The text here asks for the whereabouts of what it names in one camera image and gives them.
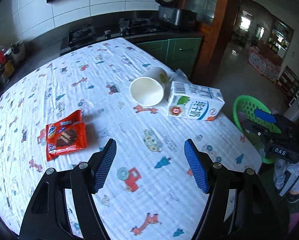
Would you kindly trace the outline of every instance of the white cup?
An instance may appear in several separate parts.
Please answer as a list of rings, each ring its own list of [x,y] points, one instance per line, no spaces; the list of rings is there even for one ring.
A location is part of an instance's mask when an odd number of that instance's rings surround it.
[[[168,75],[160,67],[153,67],[130,85],[132,98],[141,106],[157,105],[164,96]]]

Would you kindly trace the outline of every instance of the green plastic basket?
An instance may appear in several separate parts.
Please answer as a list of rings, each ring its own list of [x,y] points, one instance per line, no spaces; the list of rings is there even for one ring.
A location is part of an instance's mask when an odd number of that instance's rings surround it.
[[[257,108],[261,109],[265,112],[271,113],[271,111],[262,102],[260,102],[256,98],[251,97],[251,96],[244,96],[244,95],[239,96],[235,100],[234,105],[233,105],[233,120],[234,120],[234,124],[236,125],[236,127],[239,128],[240,131],[244,133],[243,128],[241,127],[239,118],[237,116],[237,112],[239,111],[239,112],[244,113],[246,115],[247,119],[268,128],[270,132],[281,133],[280,129],[277,128],[277,126],[275,124],[266,122],[254,115],[254,110]],[[253,133],[249,133],[249,134],[244,133],[244,134],[245,134],[246,138],[248,138],[248,140],[254,146],[261,144],[261,140],[257,135],[255,135]],[[276,158],[274,156],[271,156],[268,159],[265,157],[262,157],[263,163],[266,163],[266,164],[274,163],[275,159]]]

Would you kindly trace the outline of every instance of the milk carton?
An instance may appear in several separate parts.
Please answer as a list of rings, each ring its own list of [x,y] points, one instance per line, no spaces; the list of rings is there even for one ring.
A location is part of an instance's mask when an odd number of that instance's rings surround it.
[[[168,116],[213,121],[224,104],[219,89],[173,81]]]

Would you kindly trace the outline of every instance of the red snack package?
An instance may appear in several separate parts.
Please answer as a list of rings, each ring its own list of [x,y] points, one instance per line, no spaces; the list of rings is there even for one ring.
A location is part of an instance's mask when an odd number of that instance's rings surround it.
[[[85,123],[77,110],[64,119],[46,125],[46,159],[68,154],[87,147]]]

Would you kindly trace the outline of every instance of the green cabinet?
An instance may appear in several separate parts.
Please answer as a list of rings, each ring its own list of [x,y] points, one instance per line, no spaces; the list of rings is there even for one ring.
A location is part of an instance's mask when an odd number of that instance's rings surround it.
[[[187,76],[190,76],[201,41],[201,38],[181,38],[142,42],[135,45],[172,70],[181,69]]]

